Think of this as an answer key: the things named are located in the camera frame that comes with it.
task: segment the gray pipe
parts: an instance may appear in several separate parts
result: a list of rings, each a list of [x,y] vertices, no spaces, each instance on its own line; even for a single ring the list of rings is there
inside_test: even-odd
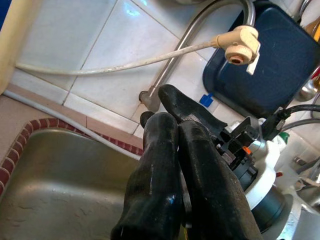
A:
[[[198,33],[201,24],[204,20],[215,10],[224,7],[226,5],[237,4],[243,7],[243,25],[254,26],[256,19],[255,6],[250,0],[216,0],[211,2],[206,6],[191,22],[191,24],[186,29],[184,35],[176,46],[175,50],[184,48],[188,43],[190,43],[196,33]],[[148,108],[149,111],[157,112],[160,106],[160,100],[158,98],[158,88],[165,84],[171,75],[173,69],[175,68],[180,57],[173,57],[169,59],[164,68],[161,70],[157,76],[154,84],[150,87],[148,91],[142,91],[139,94],[139,100]]]

